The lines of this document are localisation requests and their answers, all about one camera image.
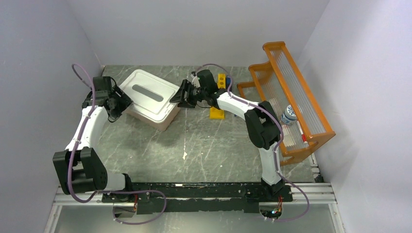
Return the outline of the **white plastic lid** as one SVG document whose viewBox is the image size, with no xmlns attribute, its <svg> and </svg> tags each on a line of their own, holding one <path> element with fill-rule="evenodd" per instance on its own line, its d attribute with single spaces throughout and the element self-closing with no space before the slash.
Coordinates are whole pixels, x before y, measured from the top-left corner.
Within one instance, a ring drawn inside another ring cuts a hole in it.
<svg viewBox="0 0 412 233">
<path fill-rule="evenodd" d="M 169 100 L 179 87 L 142 69 L 133 71 L 119 87 L 133 101 L 128 108 L 155 121 L 160 121 L 177 107 Z"/>
</svg>

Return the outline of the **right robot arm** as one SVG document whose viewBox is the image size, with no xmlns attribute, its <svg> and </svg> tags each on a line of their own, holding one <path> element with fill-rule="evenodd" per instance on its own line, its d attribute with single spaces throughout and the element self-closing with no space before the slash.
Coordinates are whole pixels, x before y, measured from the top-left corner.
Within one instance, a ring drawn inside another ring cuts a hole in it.
<svg viewBox="0 0 412 233">
<path fill-rule="evenodd" d="M 193 73 L 198 85 L 184 79 L 177 93 L 170 99 L 180 108 L 195 108 L 199 102 L 205 101 L 216 109 L 231 112 L 246 123 L 248 136 L 252 144 L 258 148 L 262 164 L 262 195 L 273 201 L 281 194 L 285 185 L 280 170 L 279 146 L 283 139 L 280 123 L 271 104 L 248 101 L 234 95 L 225 88 L 219 88 L 210 70 Z"/>
</svg>

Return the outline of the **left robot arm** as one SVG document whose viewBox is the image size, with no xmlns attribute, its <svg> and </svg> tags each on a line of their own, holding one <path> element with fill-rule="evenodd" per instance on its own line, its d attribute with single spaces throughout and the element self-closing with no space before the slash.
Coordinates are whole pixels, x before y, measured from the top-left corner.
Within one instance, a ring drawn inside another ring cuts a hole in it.
<svg viewBox="0 0 412 233">
<path fill-rule="evenodd" d="M 63 192 L 69 194 L 68 175 L 71 175 L 75 194 L 92 191 L 115 191 L 123 202 L 134 197 L 131 178 L 126 173 L 110 173 L 99 159 L 96 146 L 106 122 L 114 122 L 132 100 L 108 76 L 94 77 L 95 93 L 90 92 L 82 104 L 82 118 L 72 141 L 53 156 Z"/>
</svg>

